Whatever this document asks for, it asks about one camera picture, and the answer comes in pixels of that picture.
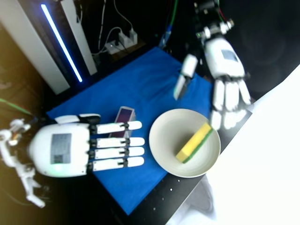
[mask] blue cloth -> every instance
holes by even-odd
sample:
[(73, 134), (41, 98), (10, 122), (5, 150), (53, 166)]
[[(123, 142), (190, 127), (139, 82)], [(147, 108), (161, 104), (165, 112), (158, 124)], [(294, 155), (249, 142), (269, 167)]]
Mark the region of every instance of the blue cloth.
[(120, 106), (135, 109), (143, 127), (132, 136), (143, 137), (142, 166), (94, 172), (106, 190), (129, 215), (167, 172), (154, 160), (149, 148), (149, 131), (162, 113), (187, 108), (209, 117), (211, 84), (195, 76), (185, 96), (175, 101), (174, 86), (181, 63), (159, 48), (153, 48), (105, 79), (48, 112), (52, 118), (67, 114), (99, 113), (101, 123), (115, 120)]

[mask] plate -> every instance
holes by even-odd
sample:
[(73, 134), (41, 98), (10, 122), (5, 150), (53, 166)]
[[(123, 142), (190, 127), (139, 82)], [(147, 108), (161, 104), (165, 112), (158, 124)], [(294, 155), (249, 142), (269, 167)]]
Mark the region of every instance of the plate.
[(205, 122), (208, 122), (207, 118), (189, 109), (173, 109), (160, 115), (149, 134), (150, 149), (157, 163), (178, 177), (193, 178), (205, 174), (221, 152), (220, 137), (216, 130), (185, 164), (176, 158), (180, 149)]

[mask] blue led light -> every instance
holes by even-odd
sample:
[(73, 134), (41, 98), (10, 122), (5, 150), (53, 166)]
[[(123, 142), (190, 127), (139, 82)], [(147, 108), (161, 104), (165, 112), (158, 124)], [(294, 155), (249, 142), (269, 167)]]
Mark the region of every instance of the blue led light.
[(82, 80), (82, 78), (81, 78), (81, 76), (80, 76), (80, 74), (79, 74), (79, 72), (78, 72), (78, 70), (77, 70), (77, 68), (76, 68), (76, 66), (75, 66), (75, 64), (74, 64), (74, 62), (73, 62), (73, 60), (72, 60), (72, 58), (71, 58), (71, 56), (70, 56), (70, 54), (69, 54), (69, 52), (68, 52), (65, 44), (64, 44), (64, 42), (61, 39), (61, 36), (60, 36), (60, 34), (59, 34), (59, 32), (58, 32), (58, 30), (57, 30), (57, 28), (56, 28), (56, 26), (55, 26), (55, 24), (53, 22), (53, 19), (51, 18), (50, 13), (49, 13), (49, 11), (47, 9), (47, 6), (45, 4), (42, 4), (41, 7), (42, 7), (42, 10), (43, 10), (43, 12), (44, 12), (44, 14), (45, 14), (45, 16), (46, 16), (46, 18), (47, 18), (47, 20), (48, 20), (51, 28), (52, 28), (52, 30), (54, 32), (54, 34), (55, 34), (55, 36), (56, 36), (56, 38), (57, 38), (57, 40), (58, 40), (58, 42), (59, 42), (62, 50), (64, 51), (64, 53), (65, 53), (65, 55), (67, 57), (67, 60), (69, 61), (72, 69), (74, 70), (74, 72), (75, 72), (75, 74), (76, 74), (79, 82), (82, 82), (83, 80)]

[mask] sponge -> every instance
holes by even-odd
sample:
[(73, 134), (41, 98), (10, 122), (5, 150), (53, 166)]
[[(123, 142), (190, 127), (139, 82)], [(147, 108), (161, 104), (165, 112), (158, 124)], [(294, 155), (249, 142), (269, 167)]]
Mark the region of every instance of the sponge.
[(212, 133), (213, 129), (208, 123), (204, 123), (202, 127), (189, 139), (189, 141), (183, 146), (183, 148), (178, 152), (176, 158), (182, 162), (186, 163), (189, 161), (198, 149), (204, 144), (209, 135)]

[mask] smartphone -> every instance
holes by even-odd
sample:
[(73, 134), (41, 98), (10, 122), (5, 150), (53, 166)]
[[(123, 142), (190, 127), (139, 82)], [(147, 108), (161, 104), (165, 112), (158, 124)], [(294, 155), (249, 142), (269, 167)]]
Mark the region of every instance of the smartphone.
[[(135, 120), (135, 110), (133, 108), (129, 108), (126, 106), (121, 106), (117, 115), (117, 118), (115, 120), (115, 123), (126, 123), (129, 121)], [(131, 136), (131, 131), (120, 131), (111, 133), (109, 137), (119, 137), (119, 138), (129, 138)]]

